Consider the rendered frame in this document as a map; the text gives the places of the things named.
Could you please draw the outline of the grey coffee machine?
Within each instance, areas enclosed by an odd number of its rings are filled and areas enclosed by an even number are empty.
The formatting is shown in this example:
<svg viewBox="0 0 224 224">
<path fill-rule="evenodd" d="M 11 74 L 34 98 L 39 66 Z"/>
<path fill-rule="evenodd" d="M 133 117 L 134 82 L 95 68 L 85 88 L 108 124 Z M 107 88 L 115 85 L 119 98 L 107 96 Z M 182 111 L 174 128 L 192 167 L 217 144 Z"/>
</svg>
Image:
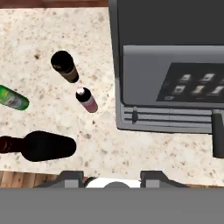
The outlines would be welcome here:
<svg viewBox="0 0 224 224">
<path fill-rule="evenodd" d="M 209 134 L 224 158 L 224 0 L 108 0 L 120 130 Z"/>
</svg>

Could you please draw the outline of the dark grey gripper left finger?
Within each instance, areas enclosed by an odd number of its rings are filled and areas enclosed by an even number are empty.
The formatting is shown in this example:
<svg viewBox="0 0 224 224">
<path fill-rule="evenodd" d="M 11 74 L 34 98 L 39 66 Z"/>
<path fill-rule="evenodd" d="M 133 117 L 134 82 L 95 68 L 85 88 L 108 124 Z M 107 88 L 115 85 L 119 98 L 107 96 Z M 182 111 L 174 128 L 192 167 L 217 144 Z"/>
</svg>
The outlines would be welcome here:
<svg viewBox="0 0 224 224">
<path fill-rule="evenodd" d="M 38 186 L 38 188 L 60 187 L 60 188 L 83 188 L 83 171 L 62 171 L 55 180 L 51 180 Z"/>
</svg>

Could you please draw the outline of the white round object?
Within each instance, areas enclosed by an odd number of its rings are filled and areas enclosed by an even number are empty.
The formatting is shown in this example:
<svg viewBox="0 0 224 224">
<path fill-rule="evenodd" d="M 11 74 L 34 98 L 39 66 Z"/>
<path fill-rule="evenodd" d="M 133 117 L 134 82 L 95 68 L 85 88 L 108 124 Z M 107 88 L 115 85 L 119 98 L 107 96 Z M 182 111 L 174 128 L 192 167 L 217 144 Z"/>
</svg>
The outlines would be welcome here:
<svg viewBox="0 0 224 224">
<path fill-rule="evenodd" d="M 86 188 L 139 188 L 139 180 L 120 178 L 88 178 L 85 181 Z"/>
</svg>

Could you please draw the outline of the small pink-labelled bottle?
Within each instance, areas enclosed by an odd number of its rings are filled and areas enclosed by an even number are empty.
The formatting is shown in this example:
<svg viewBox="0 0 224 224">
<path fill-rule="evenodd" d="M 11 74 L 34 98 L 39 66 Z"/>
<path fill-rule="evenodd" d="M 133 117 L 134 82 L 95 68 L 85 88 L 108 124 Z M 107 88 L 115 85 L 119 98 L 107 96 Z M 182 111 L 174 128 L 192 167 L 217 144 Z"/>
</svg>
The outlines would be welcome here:
<svg viewBox="0 0 224 224">
<path fill-rule="evenodd" d="M 75 93 L 76 99 L 89 112 L 94 113 L 98 109 L 95 98 L 92 96 L 90 90 L 86 87 L 78 87 Z"/>
</svg>

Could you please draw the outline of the green can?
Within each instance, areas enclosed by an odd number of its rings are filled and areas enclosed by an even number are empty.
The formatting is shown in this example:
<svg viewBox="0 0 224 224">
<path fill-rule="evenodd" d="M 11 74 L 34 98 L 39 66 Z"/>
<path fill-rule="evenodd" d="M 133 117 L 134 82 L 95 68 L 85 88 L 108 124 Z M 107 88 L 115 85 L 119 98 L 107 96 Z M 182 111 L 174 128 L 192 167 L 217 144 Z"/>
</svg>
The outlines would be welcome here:
<svg viewBox="0 0 224 224">
<path fill-rule="evenodd" d="M 26 110 L 30 104 L 26 97 L 3 85 L 0 85 L 0 103 L 16 110 Z"/>
</svg>

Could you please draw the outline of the dark brown can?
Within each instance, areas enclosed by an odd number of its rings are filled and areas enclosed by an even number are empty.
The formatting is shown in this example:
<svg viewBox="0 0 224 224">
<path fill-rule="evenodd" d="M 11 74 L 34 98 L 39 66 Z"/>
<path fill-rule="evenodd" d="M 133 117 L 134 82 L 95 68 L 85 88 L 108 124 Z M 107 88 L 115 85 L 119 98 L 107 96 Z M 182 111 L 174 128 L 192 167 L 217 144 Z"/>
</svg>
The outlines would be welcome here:
<svg viewBox="0 0 224 224">
<path fill-rule="evenodd" d="M 79 74 L 74 64 L 73 57 L 66 51 L 57 51 L 51 57 L 52 68 L 70 83 L 79 79 Z"/>
</svg>

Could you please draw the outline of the dark wine bottle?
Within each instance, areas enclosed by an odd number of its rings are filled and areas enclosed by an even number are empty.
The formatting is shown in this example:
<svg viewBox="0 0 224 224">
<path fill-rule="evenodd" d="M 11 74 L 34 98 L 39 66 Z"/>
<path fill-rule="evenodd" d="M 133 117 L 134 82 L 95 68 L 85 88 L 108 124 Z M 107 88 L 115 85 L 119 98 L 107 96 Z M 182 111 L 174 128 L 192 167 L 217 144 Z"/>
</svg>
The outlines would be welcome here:
<svg viewBox="0 0 224 224">
<path fill-rule="evenodd" d="M 40 130 L 24 138 L 0 136 L 0 153 L 14 152 L 31 162 L 68 158 L 76 152 L 76 142 L 71 137 Z"/>
</svg>

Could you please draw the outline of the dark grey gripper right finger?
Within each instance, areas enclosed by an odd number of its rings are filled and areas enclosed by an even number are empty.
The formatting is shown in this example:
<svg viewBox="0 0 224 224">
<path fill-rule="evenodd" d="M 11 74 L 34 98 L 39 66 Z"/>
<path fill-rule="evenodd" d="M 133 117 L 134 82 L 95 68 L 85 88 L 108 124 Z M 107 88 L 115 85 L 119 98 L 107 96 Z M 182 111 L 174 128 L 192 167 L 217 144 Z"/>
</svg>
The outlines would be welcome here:
<svg viewBox="0 0 224 224">
<path fill-rule="evenodd" d="M 162 171 L 141 171 L 141 188 L 186 187 L 174 180 L 168 179 Z"/>
</svg>

